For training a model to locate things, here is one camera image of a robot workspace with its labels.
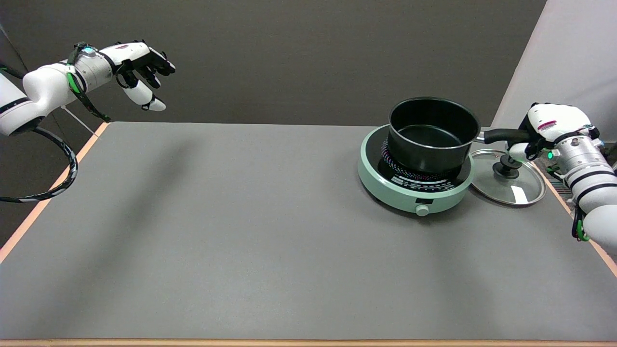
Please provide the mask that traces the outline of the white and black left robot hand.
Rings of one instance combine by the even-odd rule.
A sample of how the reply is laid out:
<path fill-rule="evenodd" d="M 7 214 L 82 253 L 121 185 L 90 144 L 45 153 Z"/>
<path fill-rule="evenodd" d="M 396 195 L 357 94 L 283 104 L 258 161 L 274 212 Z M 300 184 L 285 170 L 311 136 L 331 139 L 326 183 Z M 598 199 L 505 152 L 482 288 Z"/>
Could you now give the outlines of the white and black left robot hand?
<path fill-rule="evenodd" d="M 146 111 L 166 109 L 165 103 L 152 91 L 152 88 L 161 87 L 158 75 L 169 76 L 176 72 L 175 65 L 164 52 L 156 51 L 144 41 L 132 41 L 117 42 L 99 53 L 108 60 L 117 84 L 133 103 Z"/>

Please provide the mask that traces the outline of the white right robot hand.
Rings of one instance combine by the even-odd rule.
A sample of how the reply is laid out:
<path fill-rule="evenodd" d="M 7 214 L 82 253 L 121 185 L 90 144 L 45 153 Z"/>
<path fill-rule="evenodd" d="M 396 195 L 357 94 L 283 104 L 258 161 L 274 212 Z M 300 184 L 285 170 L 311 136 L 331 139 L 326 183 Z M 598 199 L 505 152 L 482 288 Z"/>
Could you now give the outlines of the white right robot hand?
<path fill-rule="evenodd" d="M 521 121 L 519 130 L 529 135 L 525 141 L 507 142 L 507 152 L 512 160 L 527 162 L 538 154 L 552 150 L 558 141 L 571 136 L 584 135 L 598 141 L 599 130 L 580 108 L 554 103 L 534 103 Z"/>

